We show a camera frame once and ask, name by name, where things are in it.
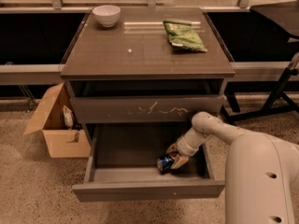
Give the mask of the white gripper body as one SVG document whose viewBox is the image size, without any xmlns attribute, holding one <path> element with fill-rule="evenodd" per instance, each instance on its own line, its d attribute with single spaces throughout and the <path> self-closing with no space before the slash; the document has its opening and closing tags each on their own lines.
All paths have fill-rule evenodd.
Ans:
<svg viewBox="0 0 299 224">
<path fill-rule="evenodd" d="M 177 150 L 178 150 L 178 153 L 182 156 L 193 156 L 197 151 L 198 151 L 198 148 L 197 147 L 191 147 L 186 139 L 184 137 L 180 137 L 177 142 L 176 142 L 176 145 L 177 145 Z"/>
</svg>

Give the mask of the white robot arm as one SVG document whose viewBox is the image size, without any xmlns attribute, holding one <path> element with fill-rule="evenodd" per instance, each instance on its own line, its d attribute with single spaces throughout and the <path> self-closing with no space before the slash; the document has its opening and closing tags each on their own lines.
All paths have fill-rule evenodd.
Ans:
<svg viewBox="0 0 299 224">
<path fill-rule="evenodd" d="M 295 224 L 291 191 L 299 188 L 299 147 L 267 133 L 224 123 L 207 112 L 167 151 L 185 164 L 211 136 L 228 144 L 225 166 L 226 224 Z"/>
</svg>

